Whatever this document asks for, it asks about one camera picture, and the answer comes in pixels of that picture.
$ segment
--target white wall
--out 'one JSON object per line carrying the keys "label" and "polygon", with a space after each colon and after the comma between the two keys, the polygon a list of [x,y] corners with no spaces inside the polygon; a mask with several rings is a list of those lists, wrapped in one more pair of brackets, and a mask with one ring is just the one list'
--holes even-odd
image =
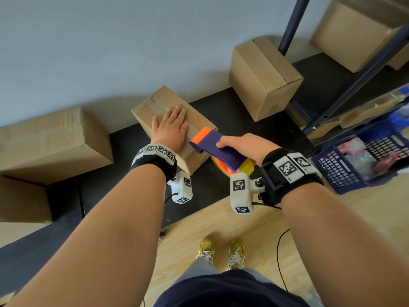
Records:
{"label": "white wall", "polygon": [[[85,105],[110,132],[167,85],[187,101],[228,87],[233,47],[282,36],[296,0],[0,0],[0,126]],[[297,61],[330,0],[311,0]]]}

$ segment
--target white shoelace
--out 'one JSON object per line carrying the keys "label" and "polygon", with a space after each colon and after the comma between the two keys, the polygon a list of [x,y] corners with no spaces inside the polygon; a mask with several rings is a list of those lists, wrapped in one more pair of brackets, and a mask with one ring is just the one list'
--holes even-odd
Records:
{"label": "white shoelace", "polygon": [[233,264],[237,264],[240,268],[244,268],[242,254],[238,251],[234,252],[232,257],[229,261],[229,268],[233,266]]}
{"label": "white shoelace", "polygon": [[211,251],[203,251],[202,255],[197,255],[196,258],[204,258],[209,264],[213,265],[212,263],[212,252]]}

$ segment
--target metal pole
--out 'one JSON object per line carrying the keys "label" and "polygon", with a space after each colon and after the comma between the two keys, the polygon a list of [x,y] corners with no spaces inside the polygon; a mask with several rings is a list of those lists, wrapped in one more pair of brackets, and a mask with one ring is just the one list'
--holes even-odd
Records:
{"label": "metal pole", "polygon": [[279,51],[283,54],[283,56],[285,56],[288,51],[289,45],[291,44],[295,31],[297,31],[298,25],[300,24],[309,1],[310,0],[297,0],[297,2],[295,3],[291,17],[289,18],[287,24],[287,28],[285,29],[283,38],[281,39],[279,45]]}
{"label": "metal pole", "polygon": [[402,28],[381,48],[375,56],[358,72],[343,88],[335,94],[327,107],[313,118],[303,129],[304,133],[309,134],[314,131],[321,123],[331,116],[342,104],[344,104],[355,92],[364,86],[376,73],[378,73],[386,63],[400,51],[403,46],[409,42],[409,20]]}

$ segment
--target pink item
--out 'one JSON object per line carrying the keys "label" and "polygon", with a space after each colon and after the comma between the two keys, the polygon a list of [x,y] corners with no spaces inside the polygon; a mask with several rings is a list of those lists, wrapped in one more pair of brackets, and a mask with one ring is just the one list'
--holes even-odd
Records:
{"label": "pink item", "polygon": [[393,151],[388,152],[387,156],[382,158],[380,161],[376,163],[375,166],[373,166],[373,171],[376,172],[377,174],[384,174],[399,159],[400,157],[396,152]]}
{"label": "pink item", "polygon": [[366,149],[366,146],[360,138],[355,137],[352,140],[338,145],[337,148],[344,155],[355,155],[363,152]]}

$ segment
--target shoe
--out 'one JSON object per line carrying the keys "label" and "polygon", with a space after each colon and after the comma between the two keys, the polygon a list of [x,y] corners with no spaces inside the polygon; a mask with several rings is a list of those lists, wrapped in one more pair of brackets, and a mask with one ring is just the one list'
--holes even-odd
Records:
{"label": "shoe", "polygon": [[243,242],[240,239],[233,239],[229,248],[229,264],[227,270],[231,269],[243,269],[244,258],[246,252],[244,251]]}
{"label": "shoe", "polygon": [[199,255],[196,258],[204,258],[210,265],[213,265],[214,241],[212,238],[205,237],[199,245]]}

